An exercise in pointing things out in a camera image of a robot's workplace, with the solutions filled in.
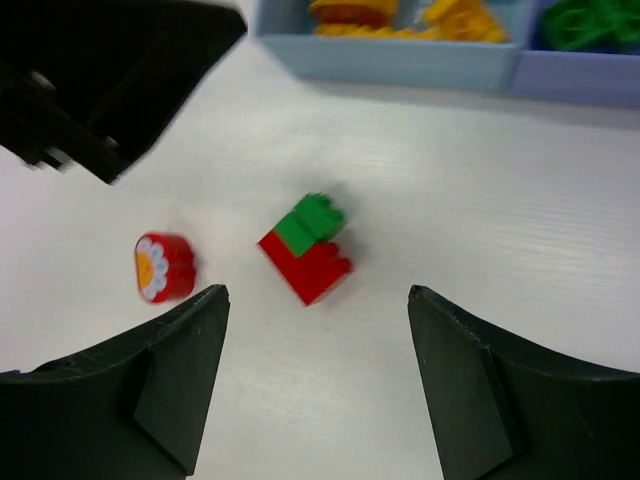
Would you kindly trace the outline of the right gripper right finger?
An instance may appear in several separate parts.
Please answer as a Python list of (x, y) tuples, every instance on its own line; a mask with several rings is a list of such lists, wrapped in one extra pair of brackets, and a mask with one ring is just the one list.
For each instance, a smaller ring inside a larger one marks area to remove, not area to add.
[(638, 478), (638, 374), (550, 350), (424, 286), (408, 316), (444, 478)]

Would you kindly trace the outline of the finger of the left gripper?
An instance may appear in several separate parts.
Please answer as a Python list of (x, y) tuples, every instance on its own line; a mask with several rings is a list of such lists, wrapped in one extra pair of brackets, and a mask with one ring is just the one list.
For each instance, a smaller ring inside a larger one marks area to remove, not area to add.
[(201, 1), (5, 1), (1, 144), (32, 166), (116, 181), (247, 31)]

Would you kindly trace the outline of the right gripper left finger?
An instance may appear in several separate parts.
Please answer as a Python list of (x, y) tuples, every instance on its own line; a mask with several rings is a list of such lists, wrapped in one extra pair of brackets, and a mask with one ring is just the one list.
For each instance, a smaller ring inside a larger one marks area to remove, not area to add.
[(211, 285), (93, 347), (2, 373), (2, 478), (193, 475), (229, 310)]

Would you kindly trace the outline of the flower lego stack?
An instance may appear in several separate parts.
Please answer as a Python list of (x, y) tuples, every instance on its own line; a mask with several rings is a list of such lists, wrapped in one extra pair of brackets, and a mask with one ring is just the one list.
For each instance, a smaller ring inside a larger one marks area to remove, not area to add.
[(196, 256), (187, 239), (174, 233), (146, 232), (134, 248), (137, 289), (149, 304), (187, 298), (197, 278)]

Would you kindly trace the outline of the red green lego stack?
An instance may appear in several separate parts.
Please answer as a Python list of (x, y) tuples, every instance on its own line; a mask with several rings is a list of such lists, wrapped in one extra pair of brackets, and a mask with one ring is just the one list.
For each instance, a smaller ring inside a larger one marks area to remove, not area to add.
[(334, 237), (346, 216), (324, 193), (308, 193), (259, 241), (258, 247), (297, 295), (309, 306), (353, 271)]

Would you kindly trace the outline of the yellow rounded lego brick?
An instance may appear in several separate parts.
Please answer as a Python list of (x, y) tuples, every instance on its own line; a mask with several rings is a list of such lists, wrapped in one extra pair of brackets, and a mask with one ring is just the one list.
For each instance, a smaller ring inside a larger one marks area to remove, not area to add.
[(314, 33), (324, 36), (369, 36), (392, 31), (397, 0), (314, 0), (308, 13)]

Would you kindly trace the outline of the green square lego brick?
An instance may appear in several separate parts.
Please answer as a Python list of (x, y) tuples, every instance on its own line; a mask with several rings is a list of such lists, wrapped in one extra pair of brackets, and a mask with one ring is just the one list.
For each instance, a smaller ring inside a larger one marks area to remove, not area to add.
[(559, 1), (542, 11), (538, 27), (552, 50), (631, 51), (639, 47), (639, 2)]

